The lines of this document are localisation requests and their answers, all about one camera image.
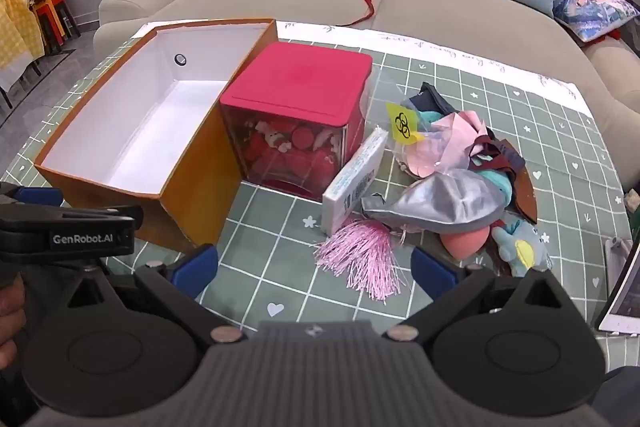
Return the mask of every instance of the blue gripper pad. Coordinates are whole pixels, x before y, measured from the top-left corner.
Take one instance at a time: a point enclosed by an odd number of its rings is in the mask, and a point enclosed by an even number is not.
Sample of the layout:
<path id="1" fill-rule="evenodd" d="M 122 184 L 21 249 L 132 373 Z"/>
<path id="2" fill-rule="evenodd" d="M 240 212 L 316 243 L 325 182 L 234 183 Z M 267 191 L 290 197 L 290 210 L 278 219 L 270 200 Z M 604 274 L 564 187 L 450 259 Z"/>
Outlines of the blue gripper pad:
<path id="1" fill-rule="evenodd" d="M 62 190 L 52 187 L 20 187 L 12 196 L 20 203 L 60 206 L 64 201 Z"/>
<path id="2" fill-rule="evenodd" d="M 194 299 L 218 273 L 218 250 L 213 245 L 202 245 L 171 268 L 171 283 Z"/>
<path id="3" fill-rule="evenodd" d="M 463 274 L 462 268 L 440 261 L 418 247 L 411 253 L 411 276 L 433 300 L 456 286 Z"/>

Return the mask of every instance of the yellow sticker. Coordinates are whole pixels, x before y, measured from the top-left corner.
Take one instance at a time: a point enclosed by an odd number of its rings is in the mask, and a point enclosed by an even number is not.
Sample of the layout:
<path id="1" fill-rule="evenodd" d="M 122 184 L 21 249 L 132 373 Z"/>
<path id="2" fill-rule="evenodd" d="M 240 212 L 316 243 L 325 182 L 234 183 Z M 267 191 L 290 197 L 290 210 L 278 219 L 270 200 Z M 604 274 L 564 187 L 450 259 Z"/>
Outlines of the yellow sticker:
<path id="1" fill-rule="evenodd" d="M 390 102 L 386 103 L 386 111 L 389 113 L 394 140 L 410 145 L 424 139 L 418 134 L 418 114 L 415 111 Z"/>

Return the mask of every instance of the yellow checkered cloth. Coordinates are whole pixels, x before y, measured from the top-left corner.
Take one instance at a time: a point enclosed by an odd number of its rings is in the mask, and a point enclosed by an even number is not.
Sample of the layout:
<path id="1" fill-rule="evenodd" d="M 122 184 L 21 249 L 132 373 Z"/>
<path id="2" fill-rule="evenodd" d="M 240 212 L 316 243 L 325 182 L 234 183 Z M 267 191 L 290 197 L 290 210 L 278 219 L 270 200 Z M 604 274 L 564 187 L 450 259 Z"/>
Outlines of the yellow checkered cloth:
<path id="1" fill-rule="evenodd" d="M 0 0 L 0 70 L 25 53 L 31 60 L 44 55 L 40 26 L 29 10 L 29 0 Z"/>

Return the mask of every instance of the blue plush toy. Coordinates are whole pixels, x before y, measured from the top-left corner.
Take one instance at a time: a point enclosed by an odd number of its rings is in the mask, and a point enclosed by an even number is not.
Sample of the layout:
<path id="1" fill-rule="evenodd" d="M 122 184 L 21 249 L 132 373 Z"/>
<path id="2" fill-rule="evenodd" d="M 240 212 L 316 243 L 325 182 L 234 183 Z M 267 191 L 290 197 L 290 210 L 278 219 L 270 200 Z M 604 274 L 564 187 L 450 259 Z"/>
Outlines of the blue plush toy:
<path id="1" fill-rule="evenodd" d="M 505 227 L 495 227 L 492 237 L 498 244 L 498 255 L 509 263 L 511 275 L 524 277 L 530 268 L 544 271 L 551 269 L 552 262 L 538 229 L 519 217 L 505 214 Z"/>

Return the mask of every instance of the red lid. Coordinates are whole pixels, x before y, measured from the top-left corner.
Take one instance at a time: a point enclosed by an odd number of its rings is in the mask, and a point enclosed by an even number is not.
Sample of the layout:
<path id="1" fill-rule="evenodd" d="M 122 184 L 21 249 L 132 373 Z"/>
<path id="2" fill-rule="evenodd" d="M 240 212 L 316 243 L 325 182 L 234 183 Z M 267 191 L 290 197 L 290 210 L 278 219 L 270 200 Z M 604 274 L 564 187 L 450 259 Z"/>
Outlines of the red lid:
<path id="1" fill-rule="evenodd" d="M 342 127 L 360 103 L 371 65 L 362 53 L 274 42 L 238 75 L 220 103 Z"/>

